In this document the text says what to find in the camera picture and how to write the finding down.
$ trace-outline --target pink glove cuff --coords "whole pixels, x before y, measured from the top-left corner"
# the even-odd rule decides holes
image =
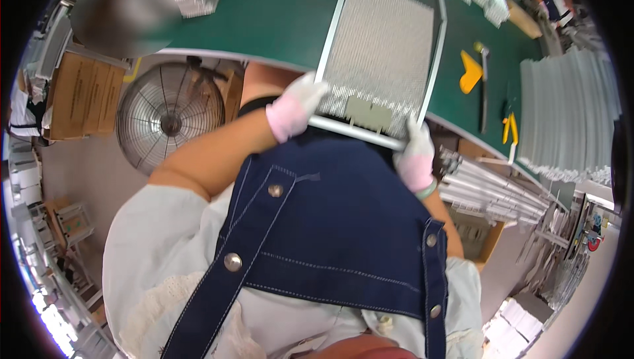
[[[403,157],[399,162],[401,180],[411,192],[419,192],[428,188],[434,177],[432,176],[433,154],[416,154]]]
[[[308,116],[301,103],[293,97],[277,98],[272,104],[266,105],[265,113],[278,143],[284,143],[291,136],[306,130]]]

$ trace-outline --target fan grille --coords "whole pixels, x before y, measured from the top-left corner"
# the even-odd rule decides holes
[[[132,166],[149,175],[180,146],[225,123],[225,105],[211,73],[167,62],[131,83],[119,104],[116,129]]]

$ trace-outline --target white stitching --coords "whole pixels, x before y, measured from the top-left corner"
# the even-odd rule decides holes
[[[251,206],[251,204],[253,203],[253,200],[256,199],[256,196],[258,195],[258,193],[260,192],[260,190],[262,190],[262,187],[264,187],[264,185],[266,184],[266,181],[269,178],[269,175],[271,174],[271,169],[269,169],[269,172],[266,173],[266,177],[264,178],[264,181],[262,181],[262,184],[260,184],[260,187],[258,187],[258,189],[256,190],[256,193],[253,194],[253,197],[251,197],[251,199],[249,200],[249,202],[247,203],[247,205],[244,207],[244,209],[242,210],[242,213],[240,213],[240,216],[238,216],[238,218],[236,219],[236,221],[234,221],[230,226],[229,226],[229,231],[227,231],[227,237],[225,238],[225,241],[229,239],[229,236],[231,235],[231,231],[233,231],[233,228],[235,227],[236,224],[238,224],[238,222],[240,220],[242,220],[242,216],[244,216],[244,214],[247,212],[247,210],[249,209],[249,206]]]
[[[427,302],[427,298],[429,297],[429,288],[427,284],[427,261],[425,260],[425,240],[427,239],[427,228],[429,228],[429,224],[432,221],[430,217],[425,222],[425,229],[423,230],[423,276],[425,279],[425,355],[429,357],[429,304]]]
[[[443,237],[442,237],[442,246],[443,247],[445,246],[445,240],[446,239],[447,239],[447,234],[443,234]],[[447,262],[444,261],[444,264],[442,264],[443,262],[442,262],[441,254],[438,255],[438,258],[441,261],[440,266],[442,267],[442,283],[444,284],[444,296],[442,297],[442,328],[444,329],[444,318],[447,316],[447,308],[444,305],[444,301],[448,298],[447,297],[447,274],[446,274]]]
[[[270,174],[271,174],[271,169],[269,169],[269,172],[266,174],[266,177],[264,178],[264,181],[262,182],[262,184],[260,185],[260,187],[258,188],[256,193],[253,195],[253,197],[251,197],[250,201],[247,203],[247,206],[244,208],[244,210],[242,211],[242,214],[240,214],[240,216],[238,217],[238,220],[236,220],[235,223],[238,223],[238,221],[240,221],[240,219],[242,218],[244,213],[247,211],[247,208],[249,207],[249,205],[251,205],[251,203],[253,203],[253,200],[256,198],[256,196],[258,195],[258,193],[260,192],[262,187],[264,187],[264,184],[266,183],[266,180],[269,178]],[[225,245],[227,244],[227,241],[229,239],[229,235],[231,234],[231,230],[233,230],[233,226],[235,226],[235,223],[229,228],[229,232],[227,233],[227,237],[226,237],[225,241],[223,242],[223,245],[220,247],[220,250],[218,251],[218,255],[211,262],[211,265],[209,266],[209,268],[205,272],[205,275],[202,276],[200,282],[196,286],[196,289],[194,289],[194,292],[190,296],[190,299],[187,300],[187,304],[185,305],[185,308],[183,308],[183,311],[181,312],[180,316],[178,316],[178,320],[176,321],[176,324],[175,324],[174,328],[172,329],[172,332],[170,333],[169,338],[167,339],[167,343],[165,344],[165,348],[163,349],[163,354],[165,352],[167,352],[167,348],[169,348],[169,345],[172,342],[172,337],[174,337],[174,332],[175,332],[176,328],[178,327],[178,325],[181,323],[181,320],[183,319],[183,315],[185,314],[185,311],[187,310],[187,308],[190,306],[190,303],[192,302],[192,299],[194,298],[194,296],[198,292],[198,288],[200,288],[200,286],[202,285],[202,282],[205,280],[205,278],[207,278],[207,276],[211,272],[211,269],[214,267],[214,265],[216,264],[218,258],[220,257],[220,253],[223,252],[223,249],[225,248]]]
[[[299,293],[295,293],[295,292],[289,292],[289,291],[281,290],[281,289],[275,289],[274,287],[262,286],[262,285],[254,284],[254,283],[251,283],[251,282],[246,282],[245,285],[246,286],[252,286],[252,287],[259,287],[261,289],[270,289],[272,291],[289,294],[291,296],[303,298],[303,299],[306,299],[306,300],[324,301],[324,302],[327,302],[327,303],[333,303],[333,304],[337,304],[337,305],[345,305],[346,307],[364,308],[366,310],[383,311],[383,312],[389,312],[389,313],[400,313],[402,315],[411,316],[411,317],[416,318],[416,319],[420,318],[418,315],[416,315],[414,313],[409,313],[407,311],[393,310],[392,308],[372,307],[372,306],[369,306],[369,305],[362,305],[362,304],[358,304],[358,303],[346,303],[346,302],[343,302],[343,301],[337,301],[337,300],[330,300],[330,299],[323,299],[323,298],[305,296],[304,294],[299,294]]]
[[[277,217],[280,215],[281,208],[283,208],[284,204],[286,203],[286,200],[289,198],[290,192],[293,190],[293,187],[295,187],[295,182],[294,181],[293,181],[293,184],[290,185],[289,192],[287,193],[286,197],[284,197],[284,201],[282,201],[282,203],[280,204],[280,207],[278,208],[277,213],[275,213],[275,217],[271,221],[271,224],[269,225],[269,228],[266,230],[266,234],[262,238],[262,242],[260,242],[260,246],[258,247],[258,250],[256,251],[256,254],[253,256],[253,259],[251,260],[251,263],[249,264],[249,268],[247,268],[247,270],[244,272],[244,275],[242,276],[242,280],[240,281],[240,284],[238,284],[238,289],[236,289],[235,293],[233,294],[233,297],[229,301],[229,305],[225,309],[225,313],[220,317],[220,319],[223,319],[227,315],[227,312],[229,311],[229,308],[231,308],[231,305],[233,304],[233,302],[234,302],[236,296],[238,295],[238,293],[240,292],[240,289],[242,289],[242,284],[244,282],[244,278],[246,278],[247,275],[249,275],[249,270],[251,270],[251,267],[253,266],[253,263],[256,262],[256,258],[258,257],[258,253],[262,249],[262,245],[264,245],[264,242],[266,241],[266,237],[269,236],[269,232],[271,231],[271,228],[273,227],[273,224],[275,223],[275,220],[277,220]],[[212,342],[214,341],[214,336],[216,335],[216,332],[218,331],[218,328],[220,327],[221,324],[222,324],[222,322],[219,322],[218,325],[216,326],[216,330],[214,330],[214,332],[212,333],[211,338],[209,339],[209,342],[207,343],[207,346],[205,347],[205,350],[203,351],[203,354],[200,357],[200,359],[205,357],[205,354],[207,353],[207,350],[211,346]]]
[[[262,254],[264,254],[265,256],[269,256],[278,260],[284,260],[284,261],[288,261],[290,263],[296,263],[299,265],[304,265],[306,267],[312,267],[312,268],[318,268],[321,270],[333,270],[333,271],[341,271],[341,272],[349,272],[350,274],[358,274],[362,277],[369,277],[369,278],[374,278],[374,279],[378,279],[384,282],[392,282],[394,284],[399,284],[399,285],[403,285],[405,287],[408,287],[409,289],[415,291],[416,293],[420,293],[420,290],[416,289],[414,286],[408,284],[407,282],[401,282],[400,280],[396,280],[396,279],[389,279],[389,278],[384,278],[384,277],[378,277],[378,276],[373,276],[371,274],[366,274],[364,272],[361,271],[356,271],[356,270],[346,270],[345,268],[337,268],[337,267],[329,267],[329,266],[324,266],[324,265],[315,265],[315,264],[311,264],[311,263],[305,263],[304,261],[298,261],[298,260],[293,260],[293,259],[289,259],[289,258],[285,258],[282,256],[278,256],[277,254],[273,254],[273,253],[268,253],[268,252],[262,252]]]
[[[295,173],[295,172],[291,172],[291,171],[289,171],[288,169],[286,169],[286,168],[282,168],[282,167],[281,167],[281,166],[279,166],[279,165],[275,165],[275,164],[274,164],[274,165],[272,166],[272,168],[277,169],[278,171],[284,172],[284,173],[286,173],[287,175],[290,175],[290,176],[292,176],[292,177],[294,177],[294,178],[296,178],[296,177],[297,177],[297,173]]]
[[[242,178],[242,183],[240,184],[240,189],[238,189],[238,196],[236,196],[236,205],[233,207],[233,212],[231,213],[231,220],[229,221],[229,225],[233,223],[233,217],[236,214],[236,209],[238,209],[238,201],[240,200],[240,195],[242,194],[242,187],[244,187],[244,182],[247,180],[247,176],[249,175],[249,169],[251,168],[251,161],[253,157],[249,158],[249,165],[247,165],[247,170],[244,173],[244,178]]]

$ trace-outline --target navy apron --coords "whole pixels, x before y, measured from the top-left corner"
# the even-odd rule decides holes
[[[445,357],[446,235],[378,153],[354,139],[249,156],[216,257],[162,358],[203,358],[242,287],[420,319]]]

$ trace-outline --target white work glove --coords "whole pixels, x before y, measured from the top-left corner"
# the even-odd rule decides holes
[[[394,155],[396,172],[407,188],[414,194],[431,186],[434,144],[429,136],[426,123],[419,128],[416,121],[409,117],[407,121],[409,142],[402,153]]]
[[[321,97],[328,92],[326,82],[315,83],[315,72],[308,72],[288,86],[279,98],[266,106],[266,119],[279,143],[306,130]]]

